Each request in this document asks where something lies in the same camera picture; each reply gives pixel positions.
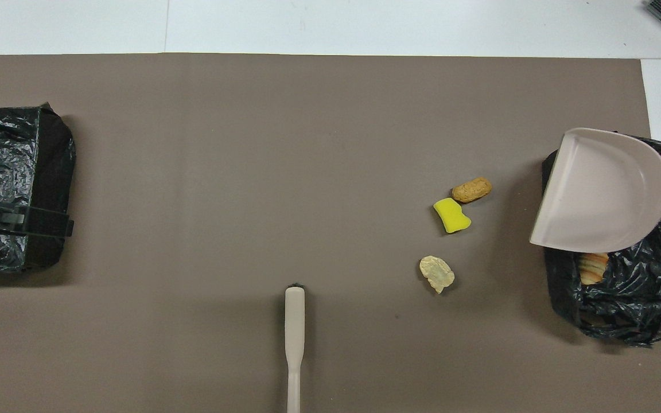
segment dustpan pan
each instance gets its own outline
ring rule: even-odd
[[[661,219],[661,156],[624,134],[565,133],[530,242],[575,252],[618,251]]]

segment black plastic bag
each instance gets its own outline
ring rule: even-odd
[[[73,135],[50,105],[0,108],[0,202],[66,214],[75,162]],[[64,243],[0,233],[0,272],[50,267]]]
[[[661,155],[661,142],[638,138]],[[543,162],[543,188],[557,152]],[[661,221],[642,241],[609,253],[604,280],[581,285],[580,253],[545,248],[547,284],[555,312],[585,335],[649,346],[661,340]]]

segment food scrap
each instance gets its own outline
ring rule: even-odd
[[[453,233],[470,227],[471,220],[464,215],[461,206],[452,198],[441,199],[433,204],[433,208],[443,220],[445,232]]]
[[[578,272],[580,272],[580,283],[593,285],[602,282],[604,272],[608,264],[608,255],[603,253],[582,254],[578,260]]]
[[[453,274],[448,264],[432,255],[420,259],[420,272],[438,294],[442,293],[443,288],[451,285],[456,279],[456,275]]]
[[[491,183],[483,176],[470,180],[462,185],[456,186],[451,192],[453,199],[464,204],[476,201],[478,198],[487,196],[491,192]]]

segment brush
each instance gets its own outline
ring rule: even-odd
[[[287,413],[300,413],[300,365],[305,352],[305,290],[297,283],[285,290]]]

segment potato chip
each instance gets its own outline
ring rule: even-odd
[[[442,293],[443,288],[451,285],[456,279],[456,275],[453,274],[448,264],[432,255],[420,259],[420,272],[438,294]]]

